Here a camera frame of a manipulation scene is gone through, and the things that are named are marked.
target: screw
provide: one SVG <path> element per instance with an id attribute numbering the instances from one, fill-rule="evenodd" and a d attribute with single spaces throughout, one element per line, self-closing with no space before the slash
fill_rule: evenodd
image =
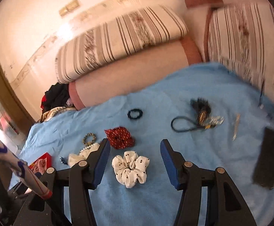
<path id="1" fill-rule="evenodd" d="M 84 167 L 85 165 L 87 165 L 87 162 L 86 162 L 86 161 L 80 161 L 80 162 L 79 162 L 79 166 L 80 166 L 80 167 Z"/>
<path id="2" fill-rule="evenodd" d="M 192 167 L 193 166 L 193 163 L 191 161 L 185 161 L 184 162 L 184 166 L 185 167 Z"/>
<path id="3" fill-rule="evenodd" d="M 55 171 L 55 169 L 53 168 L 53 167 L 49 167 L 47 170 L 46 170 L 46 172 L 47 173 L 53 173 Z"/>
<path id="4" fill-rule="evenodd" d="M 217 172 L 220 174 L 225 173 L 225 169 L 223 169 L 222 167 L 217 168 Z"/>

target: scrunchie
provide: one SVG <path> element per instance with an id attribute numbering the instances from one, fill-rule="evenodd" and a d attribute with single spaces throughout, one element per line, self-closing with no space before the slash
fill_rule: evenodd
<path id="1" fill-rule="evenodd" d="M 125 127 L 116 127 L 105 130 L 110 145 L 115 149 L 124 149 L 134 146 L 134 140 Z"/>
<path id="2" fill-rule="evenodd" d="M 147 174 L 146 168 L 150 160 L 144 156 L 139 156 L 135 151 L 124 152 L 123 158 L 117 155 L 112 160 L 112 167 L 116 179 L 128 189 L 135 186 L 137 180 L 143 184 L 146 182 Z"/>

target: bed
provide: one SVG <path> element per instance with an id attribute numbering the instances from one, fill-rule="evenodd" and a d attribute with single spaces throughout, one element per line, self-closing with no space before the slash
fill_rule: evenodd
<path id="1" fill-rule="evenodd" d="M 274 218 L 274 188 L 268 190 L 252 183 L 252 173 L 259 156 L 265 127 L 274 129 L 274 105 L 263 98 L 264 108 L 258 108 L 260 92 L 240 80 L 218 63 L 196 64 L 176 71 L 163 80 L 127 95 L 117 96 L 94 107 L 62 113 L 48 122 L 35 124 L 29 133 L 20 158 L 32 163 L 45 152 L 52 165 L 66 169 L 59 157 L 79 153 L 82 138 L 91 132 L 100 142 L 104 130 L 126 127 L 135 138 L 132 149 L 111 148 L 101 184 L 90 191 L 98 226 L 104 225 L 172 225 L 178 210 L 181 192 L 168 179 L 159 146 L 168 139 L 174 150 L 198 167 L 214 170 L 224 167 L 243 195 L 258 226 L 268 225 Z M 223 116 L 222 125 L 189 133 L 175 133 L 170 122 L 176 116 L 195 118 L 190 100 L 205 98 L 213 116 Z M 143 116 L 132 121 L 130 109 L 139 108 Z M 237 138 L 232 141 L 236 114 L 241 115 Z M 178 123 L 186 127 L 187 123 Z M 145 184 L 127 189 L 117 182 L 112 158 L 134 150 L 150 159 Z M 13 177 L 10 187 L 15 185 Z M 205 224 L 206 190 L 202 190 L 199 225 Z M 65 196 L 65 214 L 70 218 L 69 200 Z"/>

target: red cloth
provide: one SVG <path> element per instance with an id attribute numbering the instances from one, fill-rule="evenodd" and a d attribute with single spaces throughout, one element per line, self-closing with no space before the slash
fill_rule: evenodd
<path id="1" fill-rule="evenodd" d="M 124 149 L 134 146 L 134 140 L 125 127 L 116 127 L 105 130 L 110 145 L 115 149 Z"/>
<path id="2" fill-rule="evenodd" d="M 44 109 L 44 102 L 46 102 L 47 100 L 46 100 L 46 96 L 44 95 L 43 97 L 42 97 L 42 100 L 41 100 L 41 108 L 42 109 Z"/>

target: striped fabric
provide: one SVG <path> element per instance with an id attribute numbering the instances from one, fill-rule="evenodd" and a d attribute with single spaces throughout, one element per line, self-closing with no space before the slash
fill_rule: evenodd
<path id="1" fill-rule="evenodd" d="M 251 3 L 213 12 L 208 37 L 210 61 L 235 71 L 274 102 L 274 8 Z"/>
<path id="2" fill-rule="evenodd" d="M 60 48 L 55 64 L 58 82 L 67 84 L 107 63 L 184 37 L 187 32 L 182 19 L 164 6 L 122 15 Z"/>

